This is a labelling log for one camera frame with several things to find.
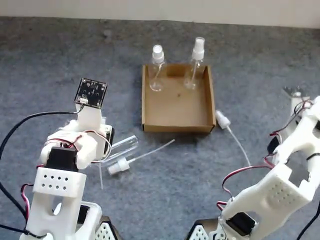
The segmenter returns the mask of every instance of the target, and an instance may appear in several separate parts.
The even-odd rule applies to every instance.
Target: white wall
[[[320,0],[0,0],[0,16],[320,28]]]

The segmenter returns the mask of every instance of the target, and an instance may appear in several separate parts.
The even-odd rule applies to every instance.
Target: spray nozzle
[[[165,60],[165,54],[161,45],[154,45],[152,48],[152,58],[156,63],[162,63]]]
[[[204,56],[205,56],[205,39],[203,37],[197,37],[194,42],[192,58],[194,60],[202,60]]]

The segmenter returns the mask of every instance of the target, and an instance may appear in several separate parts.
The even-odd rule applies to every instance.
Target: circuit board
[[[88,78],[82,78],[76,92],[74,103],[101,109],[108,84]]]

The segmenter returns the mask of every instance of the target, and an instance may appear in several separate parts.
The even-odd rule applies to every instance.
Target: white wire
[[[101,162],[99,162],[98,164],[99,164],[100,186],[101,186],[101,189],[103,190],[104,189],[104,182],[102,180]]]
[[[99,134],[96,130],[86,130],[84,132],[85,133],[94,132],[97,136],[99,136],[100,138],[102,138],[103,140],[106,141],[106,143],[109,146],[109,151],[108,151],[108,153],[106,154],[106,156],[103,159],[107,159],[109,157],[110,153],[111,153],[111,148],[112,148],[111,143],[109,142],[109,140],[106,137],[104,137],[103,135]],[[99,162],[101,162],[101,160],[100,161],[92,161],[92,163],[95,163],[95,164],[99,163]]]
[[[249,166],[251,165],[251,162],[248,158],[248,155],[245,151],[245,149],[242,147],[241,143],[239,142],[239,140],[237,139],[237,137],[234,135],[234,133],[231,131],[231,128],[229,126],[226,127],[226,129],[229,131],[229,133],[231,134],[231,136],[233,137],[233,139],[236,141],[236,143],[238,144],[239,148],[241,149],[241,151],[243,152],[243,155],[245,157],[246,162],[248,163]]]
[[[149,152],[144,153],[144,154],[142,154],[142,155],[140,155],[140,156],[137,156],[137,157],[135,157],[135,158],[132,158],[132,159],[130,159],[130,160],[128,161],[128,164],[134,162],[135,160],[138,160],[138,159],[141,159],[141,158],[143,158],[143,157],[146,157],[146,156],[148,156],[148,155],[150,155],[150,154],[153,154],[153,153],[155,153],[155,152],[157,152],[157,151],[165,148],[166,146],[172,144],[174,141],[175,141],[175,139],[172,139],[171,141],[167,142],[166,144],[162,145],[161,147],[158,147],[158,148],[155,149],[155,150],[149,151]]]

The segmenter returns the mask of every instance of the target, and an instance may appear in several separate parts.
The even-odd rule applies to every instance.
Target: red wire
[[[44,164],[39,164],[39,165],[36,166],[36,169],[43,168],[44,166],[45,166]]]
[[[216,206],[218,207],[218,209],[220,209],[221,211],[224,209],[222,206],[220,205],[227,205],[227,203],[225,201],[217,201],[216,202]]]
[[[68,146],[68,149],[74,147],[77,151],[79,151],[79,150],[76,148],[75,143],[76,143],[80,138],[82,138],[82,135],[77,136],[77,137],[75,138],[74,142],[72,142],[72,143]]]
[[[289,124],[296,118],[296,116],[299,115],[299,113],[301,113],[304,109],[307,109],[307,108],[309,109],[310,107],[305,107],[305,104],[307,102],[310,103],[311,105],[313,105],[313,102],[310,101],[310,100],[305,100],[305,101],[299,102],[295,107],[297,107],[299,104],[302,103],[302,107],[300,108],[300,110],[298,112],[295,112],[292,115],[293,117],[288,121],[288,123],[284,127],[280,128],[280,129],[278,129],[276,131],[273,131],[272,133],[270,133],[270,136],[277,135],[279,132],[281,132],[282,130],[286,129],[289,126]]]
[[[270,166],[264,166],[264,165],[261,165],[261,166],[260,166],[260,165],[258,165],[258,166],[246,166],[246,167],[242,167],[242,168],[239,168],[238,170],[235,170],[235,171],[230,172],[227,176],[224,177],[224,179],[223,179],[223,181],[222,181],[222,189],[223,189],[224,191],[226,191],[226,192],[230,195],[231,200],[233,201],[233,196],[232,196],[230,190],[225,187],[225,182],[226,182],[230,177],[232,177],[232,176],[234,176],[234,175],[236,175],[236,174],[238,174],[238,173],[241,173],[241,172],[243,172],[243,171],[246,171],[246,170],[249,170],[249,169],[262,169],[262,168],[272,169]]]
[[[30,202],[29,202],[28,197],[27,197],[26,194],[25,194],[25,189],[26,189],[27,186],[32,187],[33,184],[25,183],[25,184],[22,185],[21,190],[20,190],[21,197],[22,197],[22,199],[23,199],[23,201],[24,201],[24,203],[25,203],[25,220],[26,220],[26,221],[28,220],[28,218],[29,218],[29,213],[30,213]]]
[[[274,156],[274,155],[275,155],[275,153],[272,153],[272,154],[269,154],[269,155],[267,155],[267,156],[265,156],[265,157],[263,158],[264,162],[265,162],[266,164],[268,164],[272,169],[275,167],[275,165],[274,165],[272,162],[270,162],[270,161],[268,160],[268,158],[270,158],[270,157],[272,157],[272,156]]]
[[[73,146],[77,151],[79,151],[79,150],[77,149],[77,147],[75,146],[75,143],[76,143],[76,141],[78,141],[78,139],[81,138],[81,137],[82,137],[81,135],[78,136],[78,137],[75,139],[74,142],[71,142],[71,141],[68,141],[68,140],[65,140],[65,139],[62,139],[62,138],[51,138],[51,139],[49,139],[49,140],[46,141],[46,142],[49,142],[49,141],[59,141],[59,142],[68,144],[68,148],[71,148],[71,147]]]

